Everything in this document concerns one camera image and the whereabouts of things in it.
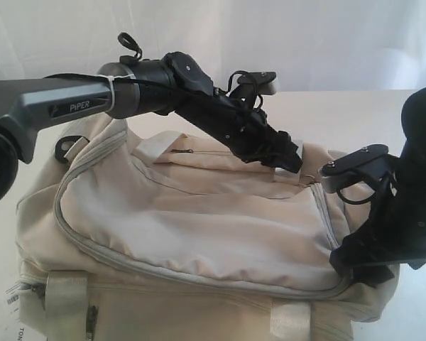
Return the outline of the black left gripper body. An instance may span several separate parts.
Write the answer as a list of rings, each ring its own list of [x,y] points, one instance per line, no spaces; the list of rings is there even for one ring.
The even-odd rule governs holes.
[[[229,98],[217,88],[213,95],[178,89],[177,96],[177,115],[224,144],[240,160],[280,166],[278,132],[264,114],[251,111],[243,100]]]

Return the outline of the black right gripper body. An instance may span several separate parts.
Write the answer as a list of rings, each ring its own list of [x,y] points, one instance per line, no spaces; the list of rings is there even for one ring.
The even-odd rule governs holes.
[[[426,263],[426,156],[409,142],[395,179],[396,194],[372,222],[357,263]]]

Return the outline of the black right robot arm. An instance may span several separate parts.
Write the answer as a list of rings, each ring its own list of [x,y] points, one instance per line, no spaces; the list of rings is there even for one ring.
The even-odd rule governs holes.
[[[426,88],[405,101],[401,124],[406,141],[399,157],[373,144],[320,170],[328,193],[349,205],[371,205],[367,220],[329,262],[339,275],[372,286],[393,278],[393,264],[426,264]]]

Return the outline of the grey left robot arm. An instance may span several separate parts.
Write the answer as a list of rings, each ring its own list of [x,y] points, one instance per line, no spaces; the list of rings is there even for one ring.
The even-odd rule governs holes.
[[[160,60],[125,55],[96,75],[0,80],[0,200],[19,163],[33,160],[41,130],[101,112],[114,119],[176,113],[243,162],[298,172],[296,144],[269,125],[262,109],[275,74],[239,70],[236,76],[238,87],[222,90],[190,55],[174,52]]]

